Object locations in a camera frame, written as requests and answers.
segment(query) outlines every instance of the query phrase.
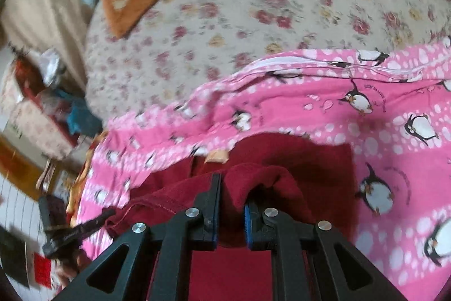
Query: silver screw head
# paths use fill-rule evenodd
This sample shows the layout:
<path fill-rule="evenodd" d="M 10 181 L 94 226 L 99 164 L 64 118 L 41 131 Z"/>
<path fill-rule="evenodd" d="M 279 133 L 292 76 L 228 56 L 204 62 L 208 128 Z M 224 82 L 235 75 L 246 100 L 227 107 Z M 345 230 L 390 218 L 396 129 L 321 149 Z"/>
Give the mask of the silver screw head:
<path fill-rule="evenodd" d="M 275 208 L 270 207 L 270 208 L 265 209 L 265 215 L 268 217 L 275 217 L 278 214 L 279 214 L 279 211 Z"/>
<path fill-rule="evenodd" d="M 146 230 L 146 225 L 144 223 L 135 223 L 132 227 L 132 231 L 136 234 L 140 234 Z"/>
<path fill-rule="evenodd" d="M 200 211 L 199 211 L 197 208 L 188 208 L 188 209 L 185 211 L 185 214 L 186 214 L 188 217 L 197 217 L 197 216 L 199 215 L 199 213 L 200 213 Z"/>
<path fill-rule="evenodd" d="M 329 231 L 332 228 L 332 224 L 329 221 L 318 222 L 318 227 L 323 231 Z"/>

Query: white polka dots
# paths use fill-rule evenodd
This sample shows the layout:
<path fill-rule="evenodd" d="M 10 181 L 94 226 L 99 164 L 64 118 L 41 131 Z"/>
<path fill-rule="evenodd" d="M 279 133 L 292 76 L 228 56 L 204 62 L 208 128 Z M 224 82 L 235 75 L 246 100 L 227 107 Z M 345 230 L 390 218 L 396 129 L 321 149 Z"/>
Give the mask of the white polka dots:
<path fill-rule="evenodd" d="M 400 246 L 393 249 L 390 254 L 390 269 L 400 270 L 404 262 L 404 252 Z"/>
<path fill-rule="evenodd" d="M 330 133 L 332 130 L 334 130 L 334 124 L 326 124 L 326 131 Z"/>
<path fill-rule="evenodd" d="M 404 286 L 407 283 L 408 278 L 409 278 L 409 275 L 408 275 L 407 271 L 403 270 L 398 277 L 398 284 L 400 286 Z"/>
<path fill-rule="evenodd" d="M 365 139 L 365 152 L 369 155 L 377 154 L 378 143 L 373 137 Z"/>
<path fill-rule="evenodd" d="M 425 235 L 432 226 L 432 220 L 429 217 L 420 218 L 417 222 L 417 232 Z"/>
<path fill-rule="evenodd" d="M 348 130 L 349 133 L 351 133 L 351 135 L 354 137 L 358 137 L 360 135 L 360 128 L 357 123 L 349 123 Z"/>
<path fill-rule="evenodd" d="M 342 144 L 346 142 L 346 136 L 343 133 L 338 133 L 334 138 L 335 144 Z"/>
<path fill-rule="evenodd" d="M 363 255 L 368 256 L 373 248 L 373 235 L 369 231 L 363 231 L 355 242 L 355 247 L 359 249 Z"/>
<path fill-rule="evenodd" d="M 403 152 L 402 147 L 398 144 L 395 144 L 393 146 L 393 152 L 396 153 L 397 155 L 400 155 Z"/>
<path fill-rule="evenodd" d="M 384 143 L 390 143 L 390 141 L 392 140 L 392 137 L 391 137 L 390 133 L 387 132 L 387 130 L 381 130 L 379 132 L 379 139 Z"/>

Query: red paper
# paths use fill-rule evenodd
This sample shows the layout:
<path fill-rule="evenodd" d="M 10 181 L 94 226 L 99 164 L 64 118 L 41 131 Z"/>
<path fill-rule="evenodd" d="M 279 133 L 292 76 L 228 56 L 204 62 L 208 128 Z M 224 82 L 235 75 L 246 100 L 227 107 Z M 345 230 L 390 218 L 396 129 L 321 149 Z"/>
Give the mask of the red paper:
<path fill-rule="evenodd" d="M 40 256 L 38 253 L 34 253 L 34 279 L 36 283 L 51 289 L 51 271 L 52 261 Z"/>

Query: red fabric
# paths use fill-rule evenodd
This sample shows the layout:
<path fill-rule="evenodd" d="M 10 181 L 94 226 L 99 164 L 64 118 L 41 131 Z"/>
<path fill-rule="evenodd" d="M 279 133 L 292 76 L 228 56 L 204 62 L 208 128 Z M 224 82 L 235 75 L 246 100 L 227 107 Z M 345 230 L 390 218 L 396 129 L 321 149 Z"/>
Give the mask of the red fabric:
<path fill-rule="evenodd" d="M 150 174 L 130 191 L 130 202 L 108 219 L 109 234 L 117 237 L 136 222 L 153 226 L 189 208 L 196 194 L 209 189 L 212 172 L 223 174 L 221 245 L 243 245 L 243 208 L 257 186 L 268 189 L 271 206 L 295 220 L 328 220 L 348 238 L 353 234 L 356 184 L 348 145 L 319 146 L 300 137 L 265 133 L 238 142 L 225 164 L 200 160 L 186 159 Z M 271 300 L 270 269 L 269 252 L 223 247 L 196 252 L 190 300 Z"/>

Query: pink blanket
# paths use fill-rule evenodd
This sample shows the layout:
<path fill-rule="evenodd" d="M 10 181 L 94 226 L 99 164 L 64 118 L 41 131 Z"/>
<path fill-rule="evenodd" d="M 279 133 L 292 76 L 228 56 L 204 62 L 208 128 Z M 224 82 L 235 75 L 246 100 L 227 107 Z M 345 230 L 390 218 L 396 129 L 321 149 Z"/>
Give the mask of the pink blanket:
<path fill-rule="evenodd" d="M 281 132 L 349 143 L 360 203 L 355 245 L 412 301 L 433 300 L 451 262 L 451 41 L 383 54 L 296 50 L 200 86 L 190 99 L 109 122 L 78 221 L 189 155 Z M 84 246 L 96 257 L 104 231 Z"/>

